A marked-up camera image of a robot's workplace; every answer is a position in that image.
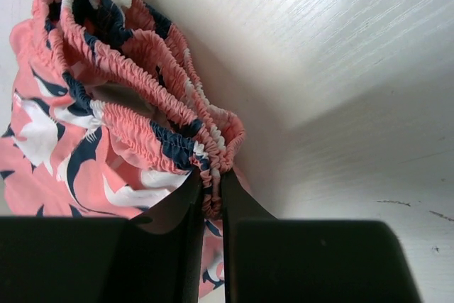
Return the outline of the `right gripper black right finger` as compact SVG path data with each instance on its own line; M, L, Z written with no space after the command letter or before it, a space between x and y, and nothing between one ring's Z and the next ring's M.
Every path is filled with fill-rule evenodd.
M285 220L221 178L227 302L419 302L400 243L374 220Z

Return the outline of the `pink shark print shorts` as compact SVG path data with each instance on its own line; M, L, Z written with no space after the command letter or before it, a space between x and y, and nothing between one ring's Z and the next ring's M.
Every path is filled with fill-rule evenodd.
M199 296L224 283L221 176L245 138L204 93L182 32L143 0L33 0L1 176L19 216L133 218L201 174Z

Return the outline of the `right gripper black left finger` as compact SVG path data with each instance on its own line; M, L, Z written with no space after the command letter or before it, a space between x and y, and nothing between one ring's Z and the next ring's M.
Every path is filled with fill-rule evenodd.
M201 181L133 219L1 219L2 302L196 302Z

